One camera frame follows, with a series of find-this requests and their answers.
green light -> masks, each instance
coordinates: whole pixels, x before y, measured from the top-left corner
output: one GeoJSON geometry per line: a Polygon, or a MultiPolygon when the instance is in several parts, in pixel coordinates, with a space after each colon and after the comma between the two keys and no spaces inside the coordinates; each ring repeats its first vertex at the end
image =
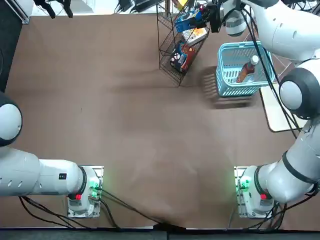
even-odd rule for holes
{"type": "Polygon", "coordinates": [[[240,179],[240,189],[242,189],[244,192],[247,192],[249,185],[250,185],[250,182],[251,182],[251,177],[243,176],[240,179]]]}
{"type": "Polygon", "coordinates": [[[98,190],[96,188],[99,187],[99,183],[97,183],[96,181],[90,181],[89,187],[91,188],[91,197],[97,198],[98,190]]]}

blue plastic basket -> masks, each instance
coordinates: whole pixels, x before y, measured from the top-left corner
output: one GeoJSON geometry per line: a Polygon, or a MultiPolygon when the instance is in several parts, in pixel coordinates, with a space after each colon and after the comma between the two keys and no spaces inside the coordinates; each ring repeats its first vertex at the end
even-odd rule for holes
{"type": "MultiPolygon", "coordinates": [[[[275,74],[269,64],[267,55],[257,41],[263,63],[268,71],[271,81],[275,74]]],[[[260,87],[267,86],[268,81],[263,70],[261,61],[255,66],[254,73],[249,74],[243,82],[237,83],[237,76],[245,63],[248,63],[253,55],[258,55],[252,41],[225,43],[218,51],[218,66],[216,68],[216,81],[218,92],[221,97],[251,96],[260,87]]]]}

metal wire rack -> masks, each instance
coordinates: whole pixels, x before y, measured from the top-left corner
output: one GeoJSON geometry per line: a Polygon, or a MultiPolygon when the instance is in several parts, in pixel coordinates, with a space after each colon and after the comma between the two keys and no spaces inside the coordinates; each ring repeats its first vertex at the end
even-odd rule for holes
{"type": "Polygon", "coordinates": [[[180,10],[177,9],[173,4],[170,5],[170,2],[171,1],[164,0],[156,5],[159,69],[167,73],[175,81],[175,83],[180,86],[199,50],[207,39],[210,28],[208,26],[205,27],[206,35],[203,39],[195,44],[188,45],[189,39],[194,33],[195,29],[177,32],[175,22],[183,14],[186,14],[191,10],[195,10],[195,1],[188,0],[180,10]],[[160,41],[159,37],[159,23],[164,25],[168,30],[168,34],[163,41],[160,41]],[[170,59],[174,56],[175,51],[178,48],[190,48],[192,51],[194,51],[187,69],[183,71],[173,67],[170,63],[170,59]]]}

red button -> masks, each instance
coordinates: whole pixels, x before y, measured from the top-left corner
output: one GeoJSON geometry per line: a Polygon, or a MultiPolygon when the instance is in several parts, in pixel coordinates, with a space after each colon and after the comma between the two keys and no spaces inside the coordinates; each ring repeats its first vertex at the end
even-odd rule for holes
{"type": "Polygon", "coordinates": [[[261,198],[262,200],[266,200],[266,199],[267,199],[267,195],[265,195],[265,194],[260,194],[260,198],[261,198]]]}

wire basket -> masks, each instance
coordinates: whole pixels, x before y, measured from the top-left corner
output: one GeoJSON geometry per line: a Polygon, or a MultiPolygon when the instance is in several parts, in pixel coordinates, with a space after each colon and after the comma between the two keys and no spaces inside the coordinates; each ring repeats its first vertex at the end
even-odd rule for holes
{"type": "Polygon", "coordinates": [[[193,41],[195,29],[186,30],[184,32],[178,32],[175,26],[176,20],[182,15],[188,13],[189,11],[195,10],[195,2],[188,0],[181,9],[177,9],[172,4],[169,9],[165,5],[165,1],[160,2],[156,6],[157,9],[157,22],[164,25],[169,29],[168,34],[166,35],[163,41],[160,41],[159,34],[159,24],[158,24],[158,50],[159,50],[159,69],[163,70],[165,73],[170,75],[170,77],[180,85],[183,81],[183,78],[187,74],[189,68],[191,67],[193,61],[195,60],[199,50],[203,46],[205,40],[207,39],[210,28],[207,24],[204,27],[206,34],[203,35],[203,38],[193,41]],[[186,64],[187,66],[184,69],[177,69],[176,66],[172,65],[172,59],[177,54],[178,50],[181,49],[191,49],[192,56],[187,57],[186,64]]]}
{"type": "MultiPolygon", "coordinates": [[[[275,74],[267,59],[261,42],[257,41],[262,60],[266,66],[270,80],[273,82],[275,74]]],[[[216,68],[216,81],[218,93],[221,97],[243,97],[251,96],[259,88],[269,85],[261,61],[254,67],[254,73],[246,76],[243,82],[237,83],[237,77],[244,66],[253,55],[257,55],[255,45],[252,41],[225,43],[218,51],[218,66],[216,68]]]]}

